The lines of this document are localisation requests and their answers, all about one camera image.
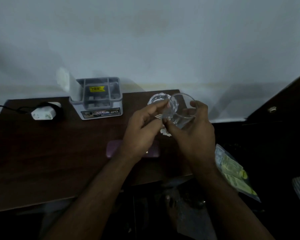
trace wooden table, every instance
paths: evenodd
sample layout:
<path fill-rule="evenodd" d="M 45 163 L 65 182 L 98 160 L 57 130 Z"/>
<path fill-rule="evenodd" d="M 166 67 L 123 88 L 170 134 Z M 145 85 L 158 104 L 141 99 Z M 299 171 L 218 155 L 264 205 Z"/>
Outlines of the wooden table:
<path fill-rule="evenodd" d="M 0 211 L 76 197 L 108 162 L 108 141 L 122 139 L 128 120 L 159 92 L 123 94 L 123 115 L 82 121 L 68 97 L 8 100 L 6 106 L 60 102 L 61 121 L 35 121 L 28 114 L 0 113 Z M 158 134 L 161 156 L 142 159 L 124 187 L 191 174 L 175 140 Z"/>

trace plastic container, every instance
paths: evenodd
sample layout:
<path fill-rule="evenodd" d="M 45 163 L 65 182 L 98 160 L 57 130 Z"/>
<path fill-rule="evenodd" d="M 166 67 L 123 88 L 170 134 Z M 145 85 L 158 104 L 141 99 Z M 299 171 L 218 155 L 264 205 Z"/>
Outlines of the plastic container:
<path fill-rule="evenodd" d="M 118 77 L 77 79 L 83 87 L 81 101 L 69 102 L 82 120 L 121 116 L 122 92 Z"/>

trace sticker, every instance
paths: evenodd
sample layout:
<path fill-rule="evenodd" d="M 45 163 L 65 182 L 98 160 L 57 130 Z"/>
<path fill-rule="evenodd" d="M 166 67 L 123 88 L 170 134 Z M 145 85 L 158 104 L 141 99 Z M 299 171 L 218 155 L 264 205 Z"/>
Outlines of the sticker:
<path fill-rule="evenodd" d="M 81 111 L 81 113 L 85 119 L 118 116 L 118 115 L 120 115 L 120 108 L 108 108 L 108 109 Z"/>
<path fill-rule="evenodd" d="M 105 86 L 89 87 L 90 92 L 105 92 Z"/>

